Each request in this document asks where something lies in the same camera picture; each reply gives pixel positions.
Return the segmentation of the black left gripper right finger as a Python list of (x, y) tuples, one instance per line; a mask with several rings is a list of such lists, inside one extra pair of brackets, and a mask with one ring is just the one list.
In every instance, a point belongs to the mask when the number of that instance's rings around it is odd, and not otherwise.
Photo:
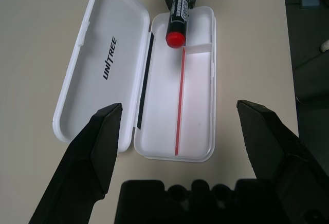
[(236, 104), (249, 161), (273, 185), (291, 223), (328, 223), (328, 175), (306, 145), (267, 107)]

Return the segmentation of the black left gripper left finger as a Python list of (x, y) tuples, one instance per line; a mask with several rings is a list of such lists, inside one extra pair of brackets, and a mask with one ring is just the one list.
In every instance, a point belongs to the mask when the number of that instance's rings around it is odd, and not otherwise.
[(109, 190), (117, 154), (122, 105), (98, 110), (69, 144), (30, 223), (88, 223)]

